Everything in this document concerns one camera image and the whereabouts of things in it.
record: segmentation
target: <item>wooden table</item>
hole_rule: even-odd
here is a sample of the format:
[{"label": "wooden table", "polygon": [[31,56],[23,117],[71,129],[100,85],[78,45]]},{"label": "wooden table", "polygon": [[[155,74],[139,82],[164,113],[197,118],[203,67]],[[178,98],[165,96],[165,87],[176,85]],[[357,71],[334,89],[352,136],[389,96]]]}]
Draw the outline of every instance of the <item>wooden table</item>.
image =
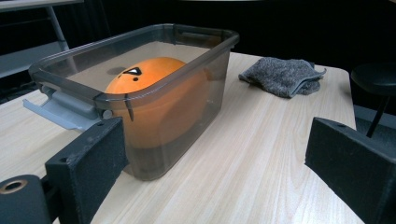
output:
[{"label": "wooden table", "polygon": [[[232,53],[213,123],[162,178],[122,173],[92,223],[362,223],[304,165],[313,117],[355,128],[348,73],[328,67],[319,92],[288,100],[237,78],[258,59]],[[23,108],[24,98],[45,95],[0,105],[1,181],[44,176],[44,162],[78,136]]]}]

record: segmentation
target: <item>stool leg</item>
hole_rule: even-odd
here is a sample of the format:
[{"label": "stool leg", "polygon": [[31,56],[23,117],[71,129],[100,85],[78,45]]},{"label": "stool leg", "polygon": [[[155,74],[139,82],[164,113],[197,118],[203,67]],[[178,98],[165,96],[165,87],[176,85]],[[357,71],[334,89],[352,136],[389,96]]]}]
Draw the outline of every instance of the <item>stool leg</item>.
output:
[{"label": "stool leg", "polygon": [[367,132],[366,136],[367,137],[372,137],[374,133],[374,129],[376,128],[376,125],[378,122],[381,120],[382,114],[384,114],[385,108],[387,108],[388,102],[389,102],[390,96],[384,96],[381,101],[381,105],[378,108],[378,111],[375,114],[375,118],[370,125],[369,131]]}]

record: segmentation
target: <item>transparent plastic bin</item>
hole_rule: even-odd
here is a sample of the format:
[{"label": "transparent plastic bin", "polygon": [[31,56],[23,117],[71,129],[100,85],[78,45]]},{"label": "transparent plastic bin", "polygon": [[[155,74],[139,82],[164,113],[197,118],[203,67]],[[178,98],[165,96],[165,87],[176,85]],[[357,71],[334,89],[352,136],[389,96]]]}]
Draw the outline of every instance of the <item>transparent plastic bin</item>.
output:
[{"label": "transparent plastic bin", "polygon": [[[138,179],[164,175],[219,113],[230,50],[239,35],[179,24],[141,28],[33,64],[29,73],[49,99],[23,104],[65,127],[87,130],[101,119],[122,117],[126,171]],[[119,73],[157,57],[184,66],[145,89],[106,93]]]}]

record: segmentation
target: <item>black stool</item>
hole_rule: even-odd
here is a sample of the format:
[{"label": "black stool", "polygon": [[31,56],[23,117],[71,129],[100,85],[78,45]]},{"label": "black stool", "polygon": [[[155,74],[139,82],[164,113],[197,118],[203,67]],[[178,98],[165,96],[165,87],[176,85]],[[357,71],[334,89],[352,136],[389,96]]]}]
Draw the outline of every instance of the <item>black stool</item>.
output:
[{"label": "black stool", "polygon": [[368,63],[359,65],[351,74],[352,80],[362,89],[382,96],[381,104],[367,132],[372,137],[391,96],[396,96],[396,63]]}]

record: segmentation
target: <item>dark floor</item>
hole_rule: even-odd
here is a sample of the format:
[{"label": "dark floor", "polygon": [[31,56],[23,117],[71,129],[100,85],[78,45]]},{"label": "dark floor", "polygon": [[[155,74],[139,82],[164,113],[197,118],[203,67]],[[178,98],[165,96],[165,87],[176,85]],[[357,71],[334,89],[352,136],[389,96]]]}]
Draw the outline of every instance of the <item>dark floor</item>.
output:
[{"label": "dark floor", "polygon": [[[369,130],[370,121],[364,120],[364,119],[358,119],[355,118],[356,120],[356,129],[358,130],[359,133],[362,133],[364,135],[367,134],[367,131]],[[372,139],[381,146],[390,148],[390,149],[396,149],[396,130],[391,129],[386,126],[378,125],[375,128],[375,131],[373,133]]]},{"label": "dark floor", "polygon": [[0,78],[0,104],[37,90],[27,71]]}]

